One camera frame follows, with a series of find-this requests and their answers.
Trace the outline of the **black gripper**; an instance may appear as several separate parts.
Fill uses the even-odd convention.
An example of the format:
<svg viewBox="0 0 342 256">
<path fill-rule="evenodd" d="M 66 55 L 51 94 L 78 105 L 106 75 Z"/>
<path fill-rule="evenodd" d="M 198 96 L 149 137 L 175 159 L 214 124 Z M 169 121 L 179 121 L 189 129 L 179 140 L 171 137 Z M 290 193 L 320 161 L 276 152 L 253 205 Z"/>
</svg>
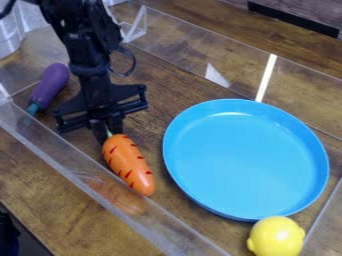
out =
<svg viewBox="0 0 342 256">
<path fill-rule="evenodd" d="M 78 95 L 54 110 L 58 131 L 66 133 L 89 127 L 103 145 L 107 127 L 113 134 L 122 134 L 126 115 L 149 108 L 147 86 L 117 85 L 109 74 L 81 77 L 79 81 Z"/>
</svg>

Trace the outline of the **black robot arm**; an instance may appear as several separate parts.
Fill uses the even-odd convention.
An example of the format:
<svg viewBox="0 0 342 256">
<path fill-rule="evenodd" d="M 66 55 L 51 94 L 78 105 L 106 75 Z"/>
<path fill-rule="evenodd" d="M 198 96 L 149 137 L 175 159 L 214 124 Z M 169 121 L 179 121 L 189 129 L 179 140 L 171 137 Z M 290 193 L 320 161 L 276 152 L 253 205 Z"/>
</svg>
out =
<svg viewBox="0 0 342 256">
<path fill-rule="evenodd" d="M 8 0 L 0 10 L 0 20 L 10 15 L 15 3 Z M 54 110 L 58 131 L 86 127 L 99 142 L 110 134 L 123 132 L 127 114 L 149 107 L 143 84 L 115 85 L 110 76 L 111 54 L 133 52 L 121 46 L 121 26 L 102 0 L 23 0 L 40 8 L 47 23 L 67 49 L 71 73 L 78 76 L 81 91 Z"/>
</svg>

